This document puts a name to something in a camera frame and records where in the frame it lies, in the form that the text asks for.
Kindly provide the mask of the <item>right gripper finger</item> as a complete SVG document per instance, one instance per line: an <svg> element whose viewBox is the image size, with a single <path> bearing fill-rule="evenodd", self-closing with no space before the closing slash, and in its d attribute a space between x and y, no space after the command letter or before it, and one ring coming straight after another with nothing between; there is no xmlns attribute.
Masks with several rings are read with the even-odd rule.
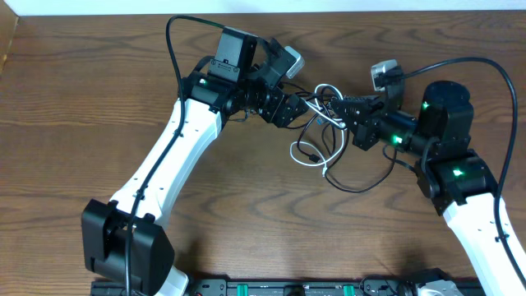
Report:
<svg viewBox="0 0 526 296"><path fill-rule="evenodd" d="M379 98L380 98L379 95L357 95L357 96L345 95L344 96L345 101L354 102L354 103L371 102Z"/></svg>
<svg viewBox="0 0 526 296"><path fill-rule="evenodd" d="M362 102L356 99L333 99L330 107L346 126L353 126L360 117Z"/></svg>

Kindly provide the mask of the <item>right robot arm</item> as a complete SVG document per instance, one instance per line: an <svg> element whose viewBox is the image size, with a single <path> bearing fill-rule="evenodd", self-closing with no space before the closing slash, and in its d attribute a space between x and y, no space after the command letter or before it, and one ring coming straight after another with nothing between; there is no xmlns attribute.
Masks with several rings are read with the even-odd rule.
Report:
<svg viewBox="0 0 526 296"><path fill-rule="evenodd" d="M432 82L413 117L400 109L403 88L395 83L382 95L333 99L330 107L356 147L369 150L383 141L418 157L413 166L418 186L461 243L485 294L523 295L516 269L524 268L525 251L496 195L495 177L469 146L468 89L453 81Z"/></svg>

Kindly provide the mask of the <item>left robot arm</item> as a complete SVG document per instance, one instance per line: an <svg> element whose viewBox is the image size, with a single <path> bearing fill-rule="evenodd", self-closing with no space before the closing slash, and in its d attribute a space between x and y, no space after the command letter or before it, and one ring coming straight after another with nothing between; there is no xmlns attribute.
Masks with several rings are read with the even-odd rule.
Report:
<svg viewBox="0 0 526 296"><path fill-rule="evenodd" d="M166 128L139 169L107 202L81 215L85 266L101 276L94 295L182 295L187 275L174 266L165 232L173 206L203 152L235 113L255 112L287 127L307 111L282 80L303 67L302 55L275 39L223 29L215 55L179 83Z"/></svg>

